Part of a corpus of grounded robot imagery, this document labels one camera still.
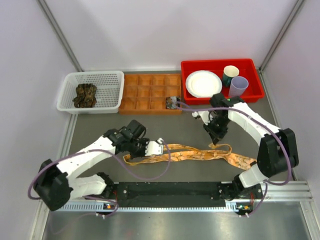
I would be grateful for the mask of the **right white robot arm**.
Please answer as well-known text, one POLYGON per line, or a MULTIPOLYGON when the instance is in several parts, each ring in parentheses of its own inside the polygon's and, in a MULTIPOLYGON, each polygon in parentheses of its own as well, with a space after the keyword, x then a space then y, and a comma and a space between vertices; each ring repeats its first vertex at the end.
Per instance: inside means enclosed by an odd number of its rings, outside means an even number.
POLYGON ((229 122, 240 126, 258 144, 256 163, 232 181, 233 198, 245 198, 253 186, 279 173, 290 175, 299 164, 296 136, 290 128, 280 129, 264 120, 239 96, 225 98, 217 93, 209 102, 212 108, 203 111, 200 116, 213 144, 225 137, 229 122))

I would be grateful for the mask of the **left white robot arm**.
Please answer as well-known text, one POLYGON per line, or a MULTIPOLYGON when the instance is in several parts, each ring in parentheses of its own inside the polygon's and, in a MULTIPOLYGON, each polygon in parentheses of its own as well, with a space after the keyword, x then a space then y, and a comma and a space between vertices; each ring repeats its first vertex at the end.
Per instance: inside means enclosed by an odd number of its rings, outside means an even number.
POLYGON ((44 161, 30 188, 51 210, 62 208, 72 199, 89 195, 109 198, 114 191, 106 174, 96 173, 90 177, 79 176, 97 163, 128 152, 133 157, 146 156, 150 140, 145 137, 146 127, 132 120, 120 129, 110 129, 82 150, 59 160, 44 161))

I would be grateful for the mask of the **orange patterned tie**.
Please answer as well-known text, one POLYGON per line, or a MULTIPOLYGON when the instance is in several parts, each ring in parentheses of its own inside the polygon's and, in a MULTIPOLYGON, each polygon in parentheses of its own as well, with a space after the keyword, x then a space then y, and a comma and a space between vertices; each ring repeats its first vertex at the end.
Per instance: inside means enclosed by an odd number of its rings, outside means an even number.
POLYGON ((241 170, 248 170, 257 160, 248 156, 240 155, 233 152, 232 146, 226 143, 209 144, 209 149, 198 149, 192 146, 172 143, 168 145, 170 154, 153 155, 144 157, 141 160, 131 158, 129 154, 123 157, 123 161, 129 166, 142 164, 155 164, 160 162, 182 162, 182 161, 213 161, 225 160, 229 165, 241 170))

